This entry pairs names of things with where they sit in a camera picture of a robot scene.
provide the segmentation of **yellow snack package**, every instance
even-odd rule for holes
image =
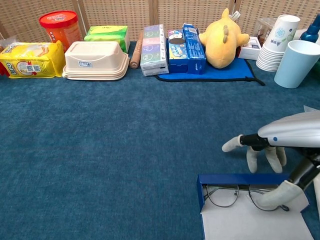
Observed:
[[[66,65],[60,41],[14,42],[0,53],[0,62],[12,79],[61,77]]]

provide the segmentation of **green package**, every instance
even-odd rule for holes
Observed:
[[[86,42],[116,41],[128,53],[130,40],[128,26],[92,26],[84,37]]]

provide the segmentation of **wooden rolling pin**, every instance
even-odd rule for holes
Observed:
[[[144,33],[142,31],[140,32],[139,39],[136,42],[135,49],[134,49],[132,58],[130,60],[130,67],[132,69],[137,69],[139,67],[143,36],[144,36]]]

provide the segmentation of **glasses lens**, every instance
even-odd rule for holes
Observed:
[[[207,186],[209,197],[207,201],[211,201],[219,207],[230,207],[237,200],[238,186]]]
[[[277,207],[275,206],[260,206],[258,205],[258,199],[261,198],[261,196],[265,193],[267,193],[269,190],[266,189],[260,189],[260,188],[253,188],[253,187],[249,187],[250,190],[250,195],[251,195],[251,200],[253,201],[253,204],[259,208],[260,210],[263,211],[274,211],[277,209]]]

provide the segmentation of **woven wall panel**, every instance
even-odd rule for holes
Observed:
[[[202,33],[228,7],[229,0],[158,0],[159,24],[164,24],[167,32],[189,23]]]
[[[89,27],[103,25],[126,25],[131,41],[149,25],[148,0],[83,0]]]
[[[258,18],[290,14],[299,17],[298,29],[307,28],[320,11],[320,0],[241,0],[237,23],[243,33],[253,34]]]
[[[75,10],[72,0],[1,2],[0,25],[3,29],[0,32],[4,37],[17,36],[20,42],[50,42],[45,29],[39,24],[39,17],[53,11]]]

